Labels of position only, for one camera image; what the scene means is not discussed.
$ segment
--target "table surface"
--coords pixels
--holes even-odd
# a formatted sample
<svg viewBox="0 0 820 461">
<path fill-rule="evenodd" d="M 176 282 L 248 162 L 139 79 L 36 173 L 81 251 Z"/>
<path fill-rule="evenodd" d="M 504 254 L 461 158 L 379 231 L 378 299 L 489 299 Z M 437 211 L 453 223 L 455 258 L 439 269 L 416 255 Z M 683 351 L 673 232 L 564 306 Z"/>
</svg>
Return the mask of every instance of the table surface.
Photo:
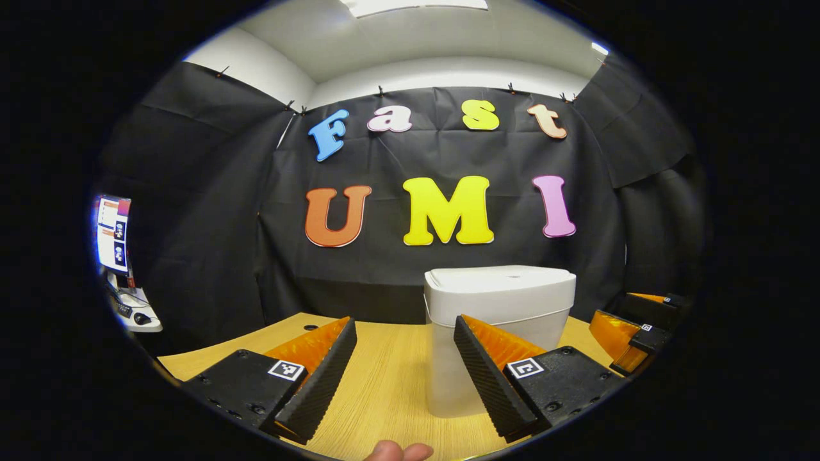
<svg viewBox="0 0 820 461">
<path fill-rule="evenodd" d="M 174 377 L 186 381 L 237 349 L 264 354 L 305 333 L 305 325 L 322 326 L 334 320 L 299 313 L 218 345 L 158 359 Z M 462 418 L 437 418 L 428 413 L 430 327 L 356 322 L 356 349 L 316 435 L 304 448 L 345 461 L 361 461 L 377 441 L 389 439 L 401 446 L 426 443 L 435 450 L 430 459 L 452 460 L 512 445 L 496 434 L 487 413 Z M 575 347 L 605 367 L 612 362 L 590 334 L 589 324 L 575 318 L 567 319 L 558 347 L 564 345 Z"/>
</svg>

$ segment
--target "letter f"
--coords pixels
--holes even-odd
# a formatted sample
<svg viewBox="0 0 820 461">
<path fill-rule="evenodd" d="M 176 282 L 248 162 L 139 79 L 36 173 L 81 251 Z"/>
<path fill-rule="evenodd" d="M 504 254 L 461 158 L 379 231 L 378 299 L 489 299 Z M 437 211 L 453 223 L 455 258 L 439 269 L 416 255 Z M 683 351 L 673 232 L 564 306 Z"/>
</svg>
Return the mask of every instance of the letter f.
<svg viewBox="0 0 820 461">
<path fill-rule="evenodd" d="M 344 142 L 336 139 L 334 135 L 344 135 L 344 123 L 342 119 L 347 118 L 348 115 L 350 115 L 350 112 L 339 109 L 333 115 L 320 121 L 308 131 L 307 134 L 313 136 L 316 140 L 316 146 L 319 147 L 319 155 L 316 155 L 317 162 L 321 162 L 330 157 L 344 145 Z"/>
</svg>

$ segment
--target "hand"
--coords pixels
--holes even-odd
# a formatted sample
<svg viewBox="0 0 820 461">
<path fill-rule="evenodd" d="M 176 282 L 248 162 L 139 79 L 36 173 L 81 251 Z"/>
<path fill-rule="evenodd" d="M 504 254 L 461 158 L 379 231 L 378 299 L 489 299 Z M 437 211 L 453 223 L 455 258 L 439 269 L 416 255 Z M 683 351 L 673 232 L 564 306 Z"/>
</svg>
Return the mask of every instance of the hand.
<svg viewBox="0 0 820 461">
<path fill-rule="evenodd" d="M 433 447 L 424 444 L 412 444 L 402 450 L 392 440 L 381 440 L 364 461 L 424 461 L 433 455 Z"/>
</svg>

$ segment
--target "computer mouse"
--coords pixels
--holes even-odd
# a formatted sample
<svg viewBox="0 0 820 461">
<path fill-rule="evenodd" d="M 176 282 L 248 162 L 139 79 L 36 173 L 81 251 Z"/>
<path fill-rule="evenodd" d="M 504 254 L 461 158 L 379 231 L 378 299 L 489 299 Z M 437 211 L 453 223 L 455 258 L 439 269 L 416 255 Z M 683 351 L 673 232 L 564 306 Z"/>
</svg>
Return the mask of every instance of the computer mouse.
<svg viewBox="0 0 820 461">
<path fill-rule="evenodd" d="M 146 323 L 151 321 L 151 317 L 143 314 L 143 313 L 136 313 L 134 314 L 134 322 L 137 325 L 145 325 Z"/>
</svg>

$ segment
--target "screen display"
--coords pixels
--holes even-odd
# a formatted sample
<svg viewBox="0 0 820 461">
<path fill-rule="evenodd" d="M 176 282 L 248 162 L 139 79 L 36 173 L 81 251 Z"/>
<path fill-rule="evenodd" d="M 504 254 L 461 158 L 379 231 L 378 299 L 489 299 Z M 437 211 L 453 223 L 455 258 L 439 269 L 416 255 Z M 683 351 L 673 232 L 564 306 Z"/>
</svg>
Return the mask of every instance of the screen display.
<svg viewBox="0 0 820 461">
<path fill-rule="evenodd" d="M 103 195 L 96 203 L 97 255 L 100 264 L 122 273 L 128 272 L 128 211 L 131 199 Z"/>
</svg>

